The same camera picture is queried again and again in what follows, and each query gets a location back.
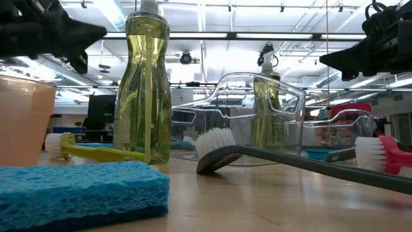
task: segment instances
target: clear plastic dish rack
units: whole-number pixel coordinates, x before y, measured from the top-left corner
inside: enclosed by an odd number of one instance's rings
[[[278,136],[274,140],[281,145],[282,151],[299,155],[304,100],[303,90],[281,81],[256,73],[231,73],[220,80],[207,98],[172,107],[172,140],[179,142],[183,141],[183,138],[187,140],[188,137],[196,140],[199,135],[213,128],[230,128],[236,144],[254,146],[251,141],[256,141],[256,120],[264,117],[268,120],[266,122],[270,122],[265,124],[268,130],[271,130],[273,125],[276,125],[278,130],[281,128],[281,133],[278,133],[281,138]],[[259,110],[257,105],[264,106],[265,110],[262,111],[262,108]],[[172,147],[171,156],[199,160],[196,150],[182,149],[184,147],[178,146],[175,149]],[[271,162],[248,156],[243,156],[232,163],[238,166],[265,164]]]
[[[332,119],[305,121],[302,146],[354,146],[356,137],[372,137],[375,116],[364,110],[342,110]]]

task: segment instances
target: soap bottle cap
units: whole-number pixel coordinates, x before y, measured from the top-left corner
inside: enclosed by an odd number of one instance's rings
[[[265,62],[262,64],[262,72],[273,72],[272,56],[275,51],[268,52],[263,55]]]
[[[159,14],[159,4],[156,0],[142,0],[142,2],[140,2],[140,11]]]

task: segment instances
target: wooden table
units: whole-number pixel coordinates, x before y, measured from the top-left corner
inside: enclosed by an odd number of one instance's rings
[[[82,159],[43,165],[83,164]],[[282,164],[196,174],[197,163],[156,167],[171,179],[167,217],[87,231],[412,231],[412,196]]]

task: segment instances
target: orange plastic cup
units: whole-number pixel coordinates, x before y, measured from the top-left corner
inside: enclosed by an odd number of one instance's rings
[[[41,154],[55,87],[0,75],[0,166],[33,166]]]

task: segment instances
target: plastic bottle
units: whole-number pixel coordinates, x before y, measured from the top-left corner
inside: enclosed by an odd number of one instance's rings
[[[280,81],[280,75],[273,71],[272,56],[274,51],[263,55],[265,62],[262,64],[261,75],[269,79]],[[251,143],[254,147],[268,150],[282,150],[285,140],[285,122],[280,112],[279,84],[266,79],[254,81],[254,113],[252,121],[253,132]]]
[[[169,23],[158,15],[155,0],[143,0],[126,20],[129,51],[119,86],[113,134],[114,148],[139,151],[145,162],[163,164],[171,146],[171,94],[165,69]]]

